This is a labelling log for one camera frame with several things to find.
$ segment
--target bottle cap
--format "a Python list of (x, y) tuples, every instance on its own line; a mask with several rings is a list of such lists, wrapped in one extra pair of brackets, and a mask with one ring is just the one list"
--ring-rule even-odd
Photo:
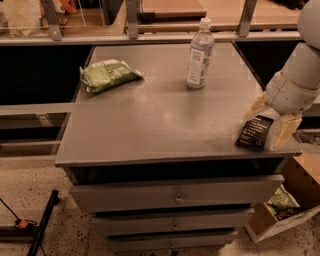
[(200, 28), (202, 29), (210, 29), (211, 28), (211, 19), (209, 18), (202, 18), (200, 20), (200, 25), (199, 25)]

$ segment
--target cabinet drawer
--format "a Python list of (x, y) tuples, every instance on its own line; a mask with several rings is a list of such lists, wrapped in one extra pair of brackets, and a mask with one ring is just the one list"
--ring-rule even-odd
[(71, 195), (84, 212), (246, 204), (268, 200), (282, 175), (81, 185)]
[(181, 232), (244, 226), (253, 209), (211, 210), (93, 218), (91, 223), (102, 236), (157, 232)]
[(107, 247), (111, 252), (124, 252), (225, 245), (232, 243), (237, 234), (237, 231), (217, 231), (159, 236), (138, 236), (133, 238), (115, 238), (107, 240)]

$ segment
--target floor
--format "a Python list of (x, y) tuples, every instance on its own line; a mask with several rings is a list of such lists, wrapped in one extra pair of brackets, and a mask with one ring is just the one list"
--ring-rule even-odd
[[(320, 162), (320, 146), (302, 144)], [(59, 191), (61, 201), (53, 209), (42, 241), (45, 254), (58, 256), (235, 256), (235, 255), (302, 255), (320, 252), (320, 215), (307, 223), (254, 244), (244, 228), (232, 244), (223, 248), (205, 247), (113, 254), (105, 241), (90, 227), (90, 215), (83, 214), (69, 195), (64, 171), (54, 166), (51, 147), (41, 143), (0, 145), (0, 197), (20, 218), (40, 221), (51, 191)], [(1, 204), (0, 226), (14, 224), (15, 217)], [(0, 256), (27, 255), (30, 243), (1, 243)]]

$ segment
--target bottle label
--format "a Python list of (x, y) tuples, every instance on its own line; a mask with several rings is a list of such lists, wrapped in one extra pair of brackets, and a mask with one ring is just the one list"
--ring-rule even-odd
[(205, 58), (205, 52), (191, 48), (189, 59), (189, 70), (187, 76), (187, 82), (191, 84), (199, 84), (201, 79), (201, 73), (203, 70), (203, 60)]

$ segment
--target black stand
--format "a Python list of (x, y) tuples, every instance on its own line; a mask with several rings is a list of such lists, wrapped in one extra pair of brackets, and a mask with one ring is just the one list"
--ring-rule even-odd
[(28, 256), (35, 256), (38, 252), (38, 249), (41, 244), (41, 240), (44, 234), (44, 231), (47, 227), (48, 221), (50, 219), (50, 215), (53, 209), (53, 206), (58, 204), (60, 199), (58, 198), (58, 190), (53, 190), (49, 201), (47, 203), (47, 207), (42, 215), (41, 222), (39, 226), (37, 226), (34, 232), (22, 232), (14, 227), (0, 227), (0, 240), (2, 241), (32, 241)]

